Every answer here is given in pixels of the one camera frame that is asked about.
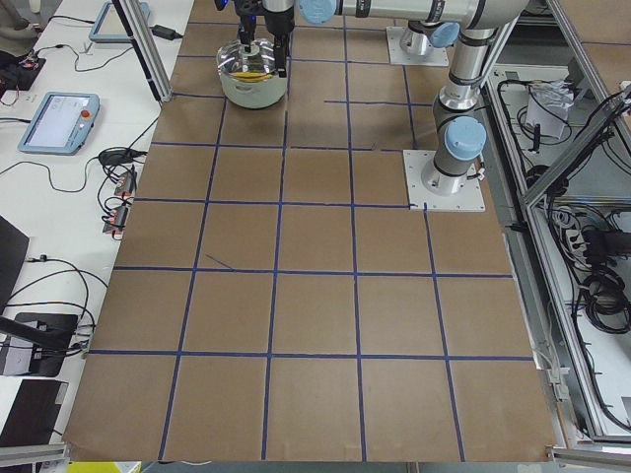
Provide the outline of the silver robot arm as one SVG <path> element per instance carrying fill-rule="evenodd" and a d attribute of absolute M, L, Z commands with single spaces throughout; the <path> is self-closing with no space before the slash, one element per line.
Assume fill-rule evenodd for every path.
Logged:
<path fill-rule="evenodd" d="M 290 55 L 290 38 L 295 26 L 294 2 L 291 0 L 237 0 L 236 14 L 240 17 L 239 38 L 250 52 L 254 41 L 256 18 L 264 18 L 267 31 L 273 35 L 274 65 L 281 78 L 287 77 L 287 58 Z"/>
<path fill-rule="evenodd" d="M 467 114 L 478 102 L 485 74 L 495 64 L 526 1 L 301 1 L 300 13 L 312 24 L 335 15 L 406 19 L 435 48 L 452 44 L 448 80 L 434 102 L 439 138 L 433 161 L 422 171 L 425 188 L 436 195 L 460 191 L 467 171 L 486 142 L 484 126 Z"/>

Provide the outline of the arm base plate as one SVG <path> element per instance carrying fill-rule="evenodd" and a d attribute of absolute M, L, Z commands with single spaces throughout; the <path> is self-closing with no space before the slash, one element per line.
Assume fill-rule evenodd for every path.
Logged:
<path fill-rule="evenodd" d="M 449 57 L 444 48 L 434 47 L 424 34 L 413 32 L 408 27 L 387 27 L 386 39 L 390 64 L 449 66 Z"/>
<path fill-rule="evenodd" d="M 468 179 L 468 173 L 457 177 L 440 173 L 432 150 L 404 150 L 402 155 L 410 210 L 468 213 L 486 210 L 477 178 Z"/>

